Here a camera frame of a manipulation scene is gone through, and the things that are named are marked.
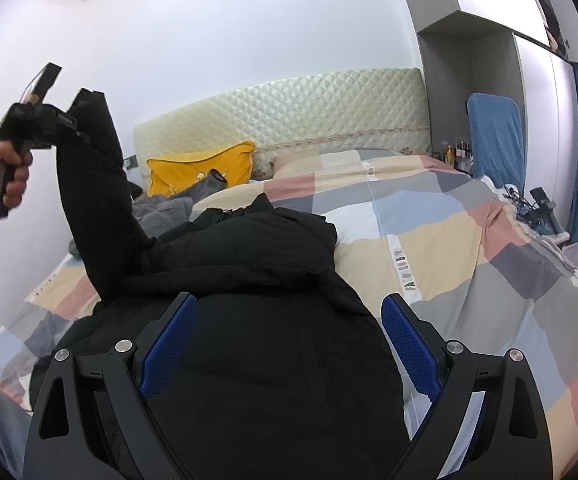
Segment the black puffer jacket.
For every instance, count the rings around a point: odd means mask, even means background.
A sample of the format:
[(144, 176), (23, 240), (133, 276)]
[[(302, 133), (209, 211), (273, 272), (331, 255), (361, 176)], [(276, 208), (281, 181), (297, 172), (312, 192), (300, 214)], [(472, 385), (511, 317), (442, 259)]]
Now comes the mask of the black puffer jacket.
[(61, 203), (99, 302), (61, 339), (95, 356), (135, 339), (180, 294), (190, 338), (146, 403), (195, 479), (385, 479), (409, 442), (385, 335), (335, 268), (337, 231), (267, 196), (151, 237), (132, 214), (108, 104), (80, 90), (80, 137), (56, 151)]

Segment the person's blue jeans leg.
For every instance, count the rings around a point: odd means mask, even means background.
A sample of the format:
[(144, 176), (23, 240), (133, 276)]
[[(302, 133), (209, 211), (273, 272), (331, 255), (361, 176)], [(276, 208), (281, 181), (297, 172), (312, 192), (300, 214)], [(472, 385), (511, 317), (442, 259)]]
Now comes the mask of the person's blue jeans leg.
[(23, 478), (24, 456), (31, 416), (0, 391), (0, 466), (13, 479)]

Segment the yellow pillow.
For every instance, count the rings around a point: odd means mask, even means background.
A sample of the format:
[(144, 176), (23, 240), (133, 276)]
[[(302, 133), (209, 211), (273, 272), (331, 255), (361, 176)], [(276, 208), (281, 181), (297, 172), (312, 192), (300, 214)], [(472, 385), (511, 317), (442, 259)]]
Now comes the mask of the yellow pillow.
[(226, 179), (228, 188), (247, 183), (252, 174), (254, 152), (255, 144), (245, 141), (218, 150), (149, 158), (147, 194), (171, 197), (208, 177), (212, 169)]

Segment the grey fleece garment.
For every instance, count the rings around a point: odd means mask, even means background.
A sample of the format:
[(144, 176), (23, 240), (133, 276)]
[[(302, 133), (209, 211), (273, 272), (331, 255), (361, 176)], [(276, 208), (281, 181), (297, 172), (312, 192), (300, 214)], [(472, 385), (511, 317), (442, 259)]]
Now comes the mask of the grey fleece garment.
[(170, 229), (187, 222), (193, 212), (193, 199), (176, 194), (147, 196), (142, 194), (132, 200), (132, 215), (147, 237), (158, 237)]

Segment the patchwork checked duvet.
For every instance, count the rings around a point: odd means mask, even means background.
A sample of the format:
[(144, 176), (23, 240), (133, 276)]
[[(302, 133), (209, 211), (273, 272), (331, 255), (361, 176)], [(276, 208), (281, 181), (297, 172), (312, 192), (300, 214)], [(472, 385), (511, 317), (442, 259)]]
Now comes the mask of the patchwork checked duvet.
[(262, 183), (196, 206), (274, 205), (320, 214), (335, 263), (365, 306), (400, 292), (442, 335), (498, 353), (518, 348), (543, 402), (554, 475), (578, 467), (578, 266), (533, 235), (483, 182), (427, 157), (350, 153), (291, 162)]

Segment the bottles on side shelf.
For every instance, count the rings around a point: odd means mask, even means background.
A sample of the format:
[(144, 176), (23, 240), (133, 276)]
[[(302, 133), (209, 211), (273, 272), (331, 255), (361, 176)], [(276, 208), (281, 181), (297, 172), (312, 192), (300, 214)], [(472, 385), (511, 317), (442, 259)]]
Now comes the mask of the bottles on side shelf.
[(472, 162), (472, 151), (468, 141), (458, 141), (455, 145), (444, 141), (441, 148), (441, 159), (446, 165), (452, 164), (455, 168), (464, 169)]

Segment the pink patterned pillow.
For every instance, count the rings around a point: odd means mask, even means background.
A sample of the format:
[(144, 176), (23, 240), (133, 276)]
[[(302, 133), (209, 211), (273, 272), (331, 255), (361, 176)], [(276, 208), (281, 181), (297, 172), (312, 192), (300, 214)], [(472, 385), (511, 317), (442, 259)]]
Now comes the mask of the pink patterned pillow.
[(355, 151), (318, 153), (312, 151), (283, 154), (273, 161), (274, 177), (295, 177), (313, 174), (324, 169), (332, 169), (355, 164), (359, 156)]

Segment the cream quilted headboard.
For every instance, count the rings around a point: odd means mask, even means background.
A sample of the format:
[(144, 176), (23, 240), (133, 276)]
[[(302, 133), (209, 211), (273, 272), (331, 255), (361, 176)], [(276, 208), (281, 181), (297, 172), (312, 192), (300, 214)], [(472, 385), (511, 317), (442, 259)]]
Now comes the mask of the cream quilted headboard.
[(278, 155), (353, 148), (427, 154), (430, 119), (417, 68), (371, 68), (285, 78), (193, 102), (139, 124), (135, 155), (147, 162), (175, 154), (255, 145), (253, 174), (268, 178)]

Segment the grey wardrobe cabinet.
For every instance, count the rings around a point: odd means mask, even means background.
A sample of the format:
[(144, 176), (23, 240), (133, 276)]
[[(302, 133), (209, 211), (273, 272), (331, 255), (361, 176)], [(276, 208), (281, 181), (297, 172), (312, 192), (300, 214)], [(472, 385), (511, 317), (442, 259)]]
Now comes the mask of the grey wardrobe cabinet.
[(472, 137), (467, 101), (519, 108), (527, 190), (540, 186), (570, 226), (578, 170), (578, 9), (574, 0), (406, 0), (416, 32), (434, 150)]

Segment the wall power socket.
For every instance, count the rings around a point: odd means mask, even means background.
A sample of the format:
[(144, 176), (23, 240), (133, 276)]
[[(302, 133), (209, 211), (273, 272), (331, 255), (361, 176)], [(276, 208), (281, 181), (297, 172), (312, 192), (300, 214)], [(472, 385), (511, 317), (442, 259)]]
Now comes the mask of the wall power socket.
[(125, 170), (131, 170), (137, 168), (138, 166), (139, 166), (138, 160), (135, 155), (132, 155), (129, 158), (124, 159), (123, 167)]

